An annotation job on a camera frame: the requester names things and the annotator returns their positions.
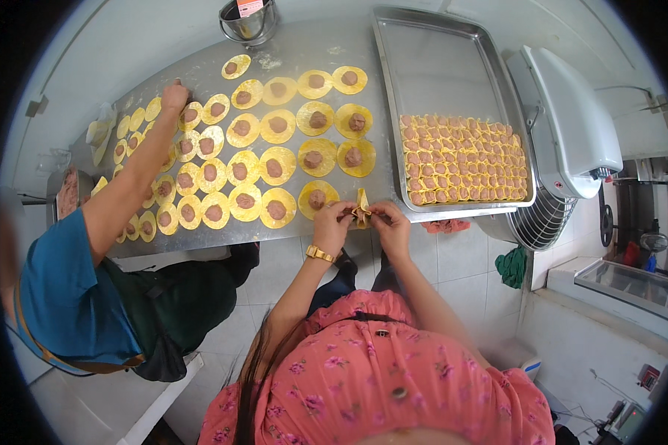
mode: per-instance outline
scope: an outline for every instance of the stainless steel tray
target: stainless steel tray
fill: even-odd
[[[517,92],[487,31],[474,23],[417,9],[375,6],[373,28],[392,122],[401,199],[419,213],[528,207],[536,197],[534,163]],[[461,115],[512,126],[522,139],[524,201],[414,205],[406,192],[399,115]]]

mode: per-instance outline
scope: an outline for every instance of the stainless steel table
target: stainless steel table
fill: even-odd
[[[252,64],[248,71],[238,79],[223,79],[221,76],[223,64],[232,56],[243,52],[248,53],[252,58]],[[117,122],[123,115],[133,113],[136,108],[145,108],[148,102],[160,95],[163,87],[170,84],[176,77],[181,78],[183,85],[192,91],[194,100],[204,104],[212,95],[217,93],[223,93],[230,97],[240,82],[247,79],[255,78],[265,83],[272,77],[286,76],[296,80],[307,70],[319,69],[331,73],[342,65],[356,66],[363,69],[368,75],[368,84],[363,91],[355,95],[344,95],[332,88],[324,98],[319,100],[330,104],[334,111],[341,105],[350,102],[363,105],[371,111],[374,122],[365,138],[369,139],[377,150],[376,167],[364,178],[351,177],[339,167],[335,167],[331,173],[323,178],[315,178],[298,167],[290,180],[282,186],[294,196],[295,200],[304,184],[314,179],[324,179],[337,189],[342,199],[355,201],[357,190],[363,187],[366,190],[369,202],[393,200],[413,222],[472,217],[480,214],[490,214],[493,213],[493,210],[494,213],[514,210],[488,209],[482,211],[416,213],[403,204],[399,195],[400,190],[397,185],[396,173],[392,170],[395,168],[395,162],[392,162],[394,159],[392,151],[393,137],[383,74],[381,73],[371,22],[366,16],[352,17],[346,20],[310,20],[281,24],[272,40],[254,49],[245,49],[241,45],[227,40],[202,49],[164,68],[119,99],[116,102],[119,112]],[[296,114],[297,110],[308,101],[309,99],[297,94],[290,102],[285,104],[284,108]],[[262,118],[273,109],[273,107],[260,102],[246,112],[252,112],[258,118]],[[228,115],[219,125],[226,129],[240,112],[240,110],[231,106]],[[146,124],[147,122],[142,124],[140,131],[143,131]],[[205,124],[201,123],[196,127],[196,130],[200,132],[205,127]],[[95,179],[98,179],[101,175],[111,179],[114,169],[112,154],[117,142],[116,131],[112,132],[104,159],[98,167],[94,167],[92,164],[89,147],[84,142],[85,135],[86,131],[71,147],[72,161],[78,168],[93,175]],[[283,146],[289,148],[296,155],[300,145],[308,138],[297,129],[294,136]],[[321,138],[327,138],[337,146],[346,140],[333,125]],[[249,149],[259,156],[271,146],[272,144],[260,137]],[[231,156],[239,150],[226,142],[219,158],[227,164]],[[192,162],[197,165],[203,163],[197,156]],[[181,165],[180,162],[176,162],[168,174],[175,177]],[[262,179],[259,179],[256,185],[262,192],[271,188]],[[232,189],[233,186],[228,183],[221,191],[228,195]],[[205,196],[202,191],[197,191],[196,195],[199,199]],[[158,206],[155,204],[150,210],[155,214],[157,209]],[[140,209],[139,215],[144,211],[144,209]],[[304,218],[299,212],[290,224],[280,229],[267,228],[259,219],[245,223],[231,217],[228,224],[221,230],[213,230],[205,224],[201,224],[193,231],[179,227],[178,231],[171,236],[165,236],[158,232],[151,243],[144,243],[141,239],[137,241],[127,239],[123,244],[115,244],[109,256],[125,258],[248,241],[302,236],[312,232],[312,221]]]

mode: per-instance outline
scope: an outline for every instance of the wall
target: wall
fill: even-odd
[[[644,364],[663,370],[668,353],[661,355],[608,325],[562,306],[560,302],[565,300],[572,299],[545,290],[527,298],[517,338],[532,346],[542,359],[537,380],[571,412],[582,415],[581,406],[595,420],[606,419],[616,401],[627,398],[618,394],[621,392],[648,409],[649,392],[636,385],[638,373]],[[595,378],[591,369],[615,389]],[[589,426],[576,418],[567,423],[577,435]],[[589,435],[579,436],[579,442],[594,438],[592,428]]]

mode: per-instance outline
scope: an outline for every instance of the green cloth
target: green cloth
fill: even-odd
[[[513,289],[522,287],[524,271],[527,267],[527,254],[524,247],[518,245],[507,255],[499,255],[495,260],[495,267],[502,276],[502,282]]]

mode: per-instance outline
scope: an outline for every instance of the dark pants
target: dark pants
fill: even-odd
[[[334,304],[339,298],[347,296],[356,290],[355,277],[357,268],[352,263],[344,263],[336,276],[329,283],[322,284],[312,297],[312,303],[309,306],[307,317],[311,316],[320,307],[329,307]],[[383,290],[392,290],[399,295],[404,295],[401,285],[398,282],[396,273],[393,271],[392,265],[388,262],[388,257],[385,254],[381,256],[381,270],[374,285],[371,288],[374,292],[382,292]]]

